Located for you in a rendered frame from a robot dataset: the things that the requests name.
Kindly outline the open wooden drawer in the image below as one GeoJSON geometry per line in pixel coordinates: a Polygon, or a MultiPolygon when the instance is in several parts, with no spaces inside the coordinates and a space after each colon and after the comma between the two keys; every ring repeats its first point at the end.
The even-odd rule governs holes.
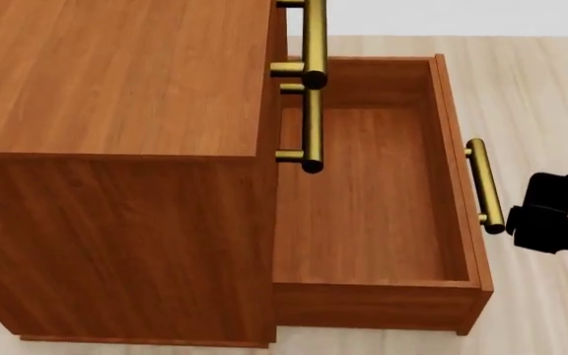
{"type": "Polygon", "coordinates": [[[324,168],[279,168],[277,324],[469,333],[493,292],[443,55],[332,58],[324,168]]]}

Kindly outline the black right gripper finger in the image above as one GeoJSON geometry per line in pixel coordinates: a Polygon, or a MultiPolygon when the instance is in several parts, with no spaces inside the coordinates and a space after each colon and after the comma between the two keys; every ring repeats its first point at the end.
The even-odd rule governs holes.
{"type": "Polygon", "coordinates": [[[551,206],[553,209],[568,214],[568,174],[553,177],[551,206]]]}
{"type": "Polygon", "coordinates": [[[547,173],[533,174],[528,182],[523,200],[524,207],[540,206],[547,207],[550,202],[549,183],[551,177],[547,173]]]}

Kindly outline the brown wooden cabinet body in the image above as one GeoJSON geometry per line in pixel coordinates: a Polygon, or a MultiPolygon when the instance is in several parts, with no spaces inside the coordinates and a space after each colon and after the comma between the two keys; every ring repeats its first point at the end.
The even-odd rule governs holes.
{"type": "Polygon", "coordinates": [[[0,0],[0,322],[264,347],[274,0],[0,0]]]}

